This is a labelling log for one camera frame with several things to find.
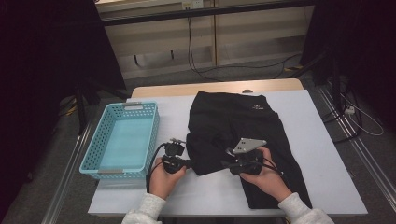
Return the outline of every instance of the white logo on black garment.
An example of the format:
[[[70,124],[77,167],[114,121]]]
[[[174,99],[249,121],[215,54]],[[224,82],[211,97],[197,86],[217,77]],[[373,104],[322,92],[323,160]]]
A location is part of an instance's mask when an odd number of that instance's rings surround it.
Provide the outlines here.
[[[252,107],[253,109],[264,109],[262,106],[260,106],[260,105],[254,105],[253,107]]]

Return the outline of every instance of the folded black garment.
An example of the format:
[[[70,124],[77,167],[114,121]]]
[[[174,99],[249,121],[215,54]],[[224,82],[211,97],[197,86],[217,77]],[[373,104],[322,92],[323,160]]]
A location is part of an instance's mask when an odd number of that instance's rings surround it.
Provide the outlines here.
[[[207,175],[224,169],[220,161],[234,162],[226,149],[235,148],[241,138],[265,140],[277,169],[285,173],[290,190],[298,192],[303,202],[312,207],[282,121],[265,96],[200,91],[191,106],[189,130],[186,149],[195,161],[196,174]],[[249,208],[277,208],[278,202],[273,197],[242,178],[241,181]]]

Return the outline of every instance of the basket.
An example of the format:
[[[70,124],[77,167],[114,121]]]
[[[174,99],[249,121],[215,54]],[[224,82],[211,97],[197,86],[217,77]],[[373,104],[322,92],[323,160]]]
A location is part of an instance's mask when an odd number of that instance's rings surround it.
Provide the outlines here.
[[[155,102],[107,105],[79,171],[95,179],[144,178],[159,121]]]

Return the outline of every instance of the person's right arm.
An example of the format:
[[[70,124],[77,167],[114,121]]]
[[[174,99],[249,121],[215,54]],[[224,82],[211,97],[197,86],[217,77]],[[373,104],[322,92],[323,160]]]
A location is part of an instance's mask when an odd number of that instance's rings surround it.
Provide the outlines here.
[[[271,166],[271,152],[266,147],[259,147],[265,159],[265,164]],[[247,182],[259,187],[265,193],[273,196],[279,202],[279,208],[282,209],[291,223],[333,223],[332,220],[320,209],[310,209],[300,199],[298,193],[292,193],[286,187],[279,174],[269,168],[262,167],[258,175],[241,174]]]

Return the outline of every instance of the forearm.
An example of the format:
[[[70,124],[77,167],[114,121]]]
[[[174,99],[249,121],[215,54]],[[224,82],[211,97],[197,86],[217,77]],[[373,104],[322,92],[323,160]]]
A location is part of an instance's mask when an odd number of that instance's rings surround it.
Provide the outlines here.
[[[145,195],[143,196],[143,200],[140,203],[139,209],[129,211],[126,214],[124,220],[122,221],[122,224],[158,223],[158,215],[163,209],[165,203],[166,201],[164,199],[157,197],[153,194],[145,193]]]
[[[308,208],[303,201],[301,201],[298,193],[291,194],[288,198],[283,200],[279,205],[291,223],[322,223],[330,224],[332,220],[323,211],[319,209]]]

